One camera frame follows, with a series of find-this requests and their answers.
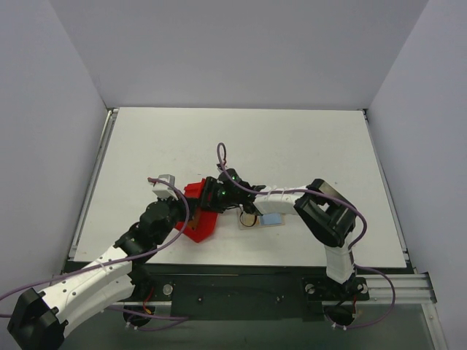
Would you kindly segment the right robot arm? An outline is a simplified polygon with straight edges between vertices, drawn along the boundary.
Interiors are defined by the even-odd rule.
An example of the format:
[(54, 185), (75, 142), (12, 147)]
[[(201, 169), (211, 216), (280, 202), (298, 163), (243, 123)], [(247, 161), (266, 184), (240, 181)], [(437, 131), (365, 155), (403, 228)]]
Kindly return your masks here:
[(352, 290), (355, 263), (347, 236), (355, 228), (357, 215), (350, 209), (350, 202), (324, 180), (316, 179), (296, 189), (250, 185), (229, 168), (218, 178), (206, 178), (200, 207), (216, 213), (240, 208), (257, 217), (299, 216), (325, 247), (328, 294), (342, 298)]

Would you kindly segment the red plastic bin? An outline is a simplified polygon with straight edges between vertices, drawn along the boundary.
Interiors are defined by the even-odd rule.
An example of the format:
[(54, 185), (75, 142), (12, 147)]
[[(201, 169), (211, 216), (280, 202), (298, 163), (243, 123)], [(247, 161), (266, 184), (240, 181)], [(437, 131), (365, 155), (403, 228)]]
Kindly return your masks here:
[[(191, 203), (194, 199), (200, 200), (202, 190), (207, 184), (207, 179), (203, 178), (200, 182), (187, 184), (184, 188), (184, 195)], [(196, 243), (201, 243), (210, 237), (217, 223), (218, 213), (201, 209), (199, 206), (190, 208), (191, 219), (183, 234)]]

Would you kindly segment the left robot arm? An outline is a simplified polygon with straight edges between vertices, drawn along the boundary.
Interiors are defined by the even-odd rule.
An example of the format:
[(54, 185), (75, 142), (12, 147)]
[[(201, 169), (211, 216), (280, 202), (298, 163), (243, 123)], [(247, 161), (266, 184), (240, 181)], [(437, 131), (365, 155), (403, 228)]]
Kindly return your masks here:
[(148, 296), (150, 282), (139, 269), (166, 248), (177, 223), (188, 223), (185, 197), (151, 203), (126, 233), (84, 268), (16, 290), (19, 294), (7, 330), (21, 349), (58, 349), (79, 324), (113, 303)]

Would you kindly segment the beige leather card holder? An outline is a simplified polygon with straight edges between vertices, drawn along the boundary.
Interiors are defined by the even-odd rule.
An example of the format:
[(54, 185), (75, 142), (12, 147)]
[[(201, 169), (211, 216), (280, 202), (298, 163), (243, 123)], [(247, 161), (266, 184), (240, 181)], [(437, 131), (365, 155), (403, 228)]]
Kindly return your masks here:
[(285, 218), (284, 218), (284, 216), (282, 214), (272, 213), (272, 214), (256, 215), (256, 216), (258, 216), (259, 223), (254, 227), (242, 227), (240, 222), (239, 222), (239, 216), (241, 214), (247, 214), (247, 213), (242, 211), (242, 210), (237, 211), (239, 228), (241, 230), (257, 229), (257, 228), (269, 228), (269, 227), (276, 227), (276, 226), (285, 225)]

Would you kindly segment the gold VIP card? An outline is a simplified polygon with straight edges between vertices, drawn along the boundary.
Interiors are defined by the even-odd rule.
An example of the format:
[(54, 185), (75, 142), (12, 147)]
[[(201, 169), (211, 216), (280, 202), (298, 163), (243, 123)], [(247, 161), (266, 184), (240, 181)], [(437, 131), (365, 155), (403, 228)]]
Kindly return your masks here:
[(258, 216), (251, 214), (241, 214), (239, 216), (239, 222), (242, 227), (251, 228), (259, 223)]

